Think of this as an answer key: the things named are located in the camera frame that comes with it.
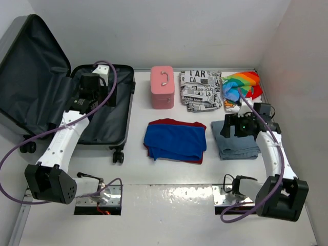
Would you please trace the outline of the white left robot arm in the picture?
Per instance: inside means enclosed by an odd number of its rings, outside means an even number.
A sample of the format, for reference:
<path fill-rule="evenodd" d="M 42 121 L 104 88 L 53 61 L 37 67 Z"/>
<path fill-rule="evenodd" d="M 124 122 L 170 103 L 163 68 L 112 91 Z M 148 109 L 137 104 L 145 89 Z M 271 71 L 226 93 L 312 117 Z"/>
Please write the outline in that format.
<path fill-rule="evenodd" d="M 71 98 L 64 109 L 61 130 L 57 131 L 47 150 L 35 165 L 28 165 L 25 178 L 34 199 L 70 204 L 74 198 L 101 195 L 102 179 L 90 175 L 72 178 L 69 163 L 76 145 L 91 121 L 87 114 L 106 105 L 114 87 L 108 85 L 109 73 L 84 73 L 80 78 L 77 97 Z"/>

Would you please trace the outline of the pink vanity case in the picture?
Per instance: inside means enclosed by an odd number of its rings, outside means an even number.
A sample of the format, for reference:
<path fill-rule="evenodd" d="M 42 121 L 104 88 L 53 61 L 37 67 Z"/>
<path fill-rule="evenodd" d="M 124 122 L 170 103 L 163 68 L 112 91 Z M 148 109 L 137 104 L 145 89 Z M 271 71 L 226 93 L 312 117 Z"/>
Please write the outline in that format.
<path fill-rule="evenodd" d="M 175 80 L 171 66 L 154 66 L 150 73 L 151 103 L 154 109 L 174 107 Z"/>

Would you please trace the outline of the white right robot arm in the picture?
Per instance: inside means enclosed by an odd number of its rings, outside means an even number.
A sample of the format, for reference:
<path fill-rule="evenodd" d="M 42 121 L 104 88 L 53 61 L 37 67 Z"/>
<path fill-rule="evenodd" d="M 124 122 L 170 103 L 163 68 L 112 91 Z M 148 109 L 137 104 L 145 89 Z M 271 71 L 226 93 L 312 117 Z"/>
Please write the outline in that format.
<path fill-rule="evenodd" d="M 221 221 L 234 223 L 256 213 L 260 217 L 296 222 L 303 209 L 309 186 L 306 181 L 297 177 L 288 162 L 279 124 L 272 122 L 268 115 L 252 113 L 238 117 L 234 113 L 225 116 L 220 134 L 229 138 L 231 128 L 234 128 L 236 137 L 254 137 L 261 151 L 267 179 L 264 183 L 259 183 L 256 178 L 236 176 L 232 193 L 248 197 L 255 205 L 237 218 L 225 219 L 226 212 L 240 205 L 235 203 L 222 211 Z"/>

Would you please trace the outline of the rainbow striped garment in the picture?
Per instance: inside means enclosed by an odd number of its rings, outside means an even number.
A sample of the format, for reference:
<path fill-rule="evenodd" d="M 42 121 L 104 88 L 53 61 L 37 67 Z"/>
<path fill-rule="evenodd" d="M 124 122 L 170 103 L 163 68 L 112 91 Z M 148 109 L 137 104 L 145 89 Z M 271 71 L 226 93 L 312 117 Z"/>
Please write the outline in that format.
<path fill-rule="evenodd" d="M 222 92 L 225 99 L 238 102 L 240 94 L 245 98 L 256 99 L 263 93 L 260 86 L 260 77 L 254 71 L 234 73 L 222 78 Z"/>

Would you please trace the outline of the grey-blue cloth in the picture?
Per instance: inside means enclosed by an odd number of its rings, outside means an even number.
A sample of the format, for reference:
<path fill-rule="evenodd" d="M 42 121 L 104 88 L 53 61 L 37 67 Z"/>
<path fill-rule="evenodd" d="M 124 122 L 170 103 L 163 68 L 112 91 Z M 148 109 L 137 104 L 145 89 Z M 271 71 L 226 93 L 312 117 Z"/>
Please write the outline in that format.
<path fill-rule="evenodd" d="M 225 138 L 220 132 L 224 121 L 211 122 L 211 129 L 215 138 L 219 156 L 222 160 L 256 159 L 261 153 L 253 136 L 236 137 L 234 129 L 231 128 L 231 137 Z"/>

